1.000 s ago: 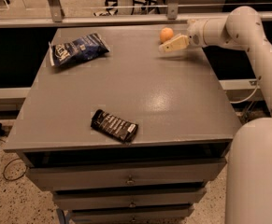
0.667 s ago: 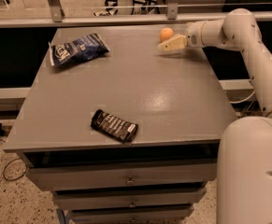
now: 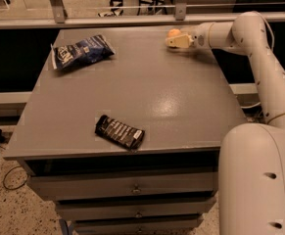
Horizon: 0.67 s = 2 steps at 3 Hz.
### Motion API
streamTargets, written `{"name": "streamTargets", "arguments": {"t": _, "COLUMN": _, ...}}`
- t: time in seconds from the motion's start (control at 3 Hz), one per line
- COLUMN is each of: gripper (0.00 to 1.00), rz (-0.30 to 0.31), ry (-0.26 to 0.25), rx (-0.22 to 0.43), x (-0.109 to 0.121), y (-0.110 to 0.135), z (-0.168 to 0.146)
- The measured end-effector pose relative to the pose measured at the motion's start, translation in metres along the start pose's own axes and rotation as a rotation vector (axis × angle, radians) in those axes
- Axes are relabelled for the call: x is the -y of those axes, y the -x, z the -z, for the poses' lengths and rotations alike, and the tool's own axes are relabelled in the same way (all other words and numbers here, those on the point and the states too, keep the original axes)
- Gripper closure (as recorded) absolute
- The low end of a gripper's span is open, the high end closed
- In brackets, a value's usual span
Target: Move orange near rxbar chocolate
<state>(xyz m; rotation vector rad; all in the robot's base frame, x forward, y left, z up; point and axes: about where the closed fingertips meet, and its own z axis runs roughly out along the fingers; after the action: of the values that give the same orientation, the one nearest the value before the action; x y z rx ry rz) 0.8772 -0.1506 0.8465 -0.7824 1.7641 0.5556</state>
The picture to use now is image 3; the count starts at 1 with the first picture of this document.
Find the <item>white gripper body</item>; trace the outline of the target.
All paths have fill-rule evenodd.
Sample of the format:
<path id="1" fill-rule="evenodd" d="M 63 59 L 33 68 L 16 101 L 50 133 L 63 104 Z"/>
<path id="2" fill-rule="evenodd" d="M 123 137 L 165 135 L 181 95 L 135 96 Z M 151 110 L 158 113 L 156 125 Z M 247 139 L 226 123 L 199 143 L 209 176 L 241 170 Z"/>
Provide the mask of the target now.
<path id="1" fill-rule="evenodd" d="M 188 34 L 191 37 L 191 47 L 197 49 L 209 49 L 209 34 L 212 27 L 212 23 L 201 23 L 197 25 L 190 26 L 188 29 Z"/>

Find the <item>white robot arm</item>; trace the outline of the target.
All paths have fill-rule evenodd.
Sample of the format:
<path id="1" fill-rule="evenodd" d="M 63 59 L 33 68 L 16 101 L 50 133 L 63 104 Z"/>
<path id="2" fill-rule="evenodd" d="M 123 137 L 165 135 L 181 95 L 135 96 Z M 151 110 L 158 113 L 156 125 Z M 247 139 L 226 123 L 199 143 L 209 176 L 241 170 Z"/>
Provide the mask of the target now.
<path id="1" fill-rule="evenodd" d="M 238 125 L 221 143 L 219 235 L 285 235 L 285 70 L 273 53 L 267 20 L 246 12 L 232 22 L 172 29 L 166 46 L 221 49 L 248 58 L 263 122 Z"/>

